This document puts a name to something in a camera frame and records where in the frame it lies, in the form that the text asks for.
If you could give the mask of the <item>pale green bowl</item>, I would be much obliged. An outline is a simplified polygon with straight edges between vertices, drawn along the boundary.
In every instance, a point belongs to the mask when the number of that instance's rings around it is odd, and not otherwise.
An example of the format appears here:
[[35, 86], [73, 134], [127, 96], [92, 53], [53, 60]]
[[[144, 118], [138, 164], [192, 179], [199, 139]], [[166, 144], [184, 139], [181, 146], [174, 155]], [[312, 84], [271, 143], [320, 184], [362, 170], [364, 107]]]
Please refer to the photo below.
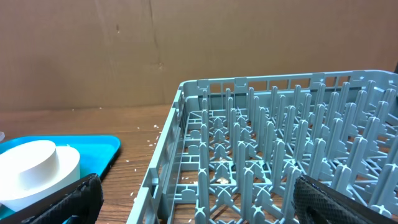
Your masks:
[[80, 154], [75, 148], [57, 146], [52, 159], [27, 175], [2, 176], [1, 204], [18, 212], [80, 179]]

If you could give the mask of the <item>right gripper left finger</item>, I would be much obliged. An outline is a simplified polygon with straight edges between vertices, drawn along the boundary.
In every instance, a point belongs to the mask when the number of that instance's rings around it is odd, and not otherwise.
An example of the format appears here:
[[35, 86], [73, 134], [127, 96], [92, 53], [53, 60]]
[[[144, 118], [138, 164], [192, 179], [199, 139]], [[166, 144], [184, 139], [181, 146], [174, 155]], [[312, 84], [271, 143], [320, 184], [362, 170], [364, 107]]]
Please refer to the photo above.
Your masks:
[[1, 224], [95, 223], [103, 202], [100, 176], [92, 173], [1, 219]]

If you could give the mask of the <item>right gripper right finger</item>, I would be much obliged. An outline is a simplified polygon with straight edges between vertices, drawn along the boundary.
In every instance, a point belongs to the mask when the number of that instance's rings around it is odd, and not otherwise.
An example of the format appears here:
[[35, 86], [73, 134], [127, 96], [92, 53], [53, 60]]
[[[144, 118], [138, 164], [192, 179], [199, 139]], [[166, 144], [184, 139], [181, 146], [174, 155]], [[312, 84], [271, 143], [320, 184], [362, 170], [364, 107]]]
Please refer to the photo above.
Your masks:
[[296, 179], [292, 204], [305, 224], [397, 224], [307, 175]]

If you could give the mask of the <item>white cup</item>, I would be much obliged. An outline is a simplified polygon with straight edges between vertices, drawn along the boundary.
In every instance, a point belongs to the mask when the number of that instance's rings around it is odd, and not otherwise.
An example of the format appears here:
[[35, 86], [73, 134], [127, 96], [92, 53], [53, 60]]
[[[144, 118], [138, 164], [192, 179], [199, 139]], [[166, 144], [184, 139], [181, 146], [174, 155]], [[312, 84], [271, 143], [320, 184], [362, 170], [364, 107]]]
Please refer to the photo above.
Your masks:
[[1, 154], [1, 189], [36, 189], [53, 180], [58, 170], [59, 160], [54, 142], [27, 142]]

